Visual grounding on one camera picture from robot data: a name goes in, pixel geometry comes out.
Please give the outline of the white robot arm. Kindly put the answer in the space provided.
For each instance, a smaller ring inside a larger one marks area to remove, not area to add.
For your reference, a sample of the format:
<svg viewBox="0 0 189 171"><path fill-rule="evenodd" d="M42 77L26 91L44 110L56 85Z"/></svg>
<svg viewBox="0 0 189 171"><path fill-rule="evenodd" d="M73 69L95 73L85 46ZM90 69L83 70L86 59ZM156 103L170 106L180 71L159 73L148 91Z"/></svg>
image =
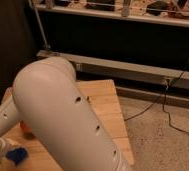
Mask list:
<svg viewBox="0 0 189 171"><path fill-rule="evenodd" d="M11 96L0 106L0 158L12 150L3 135L20 121L63 171L133 171L63 58L33 62L15 77Z"/></svg>

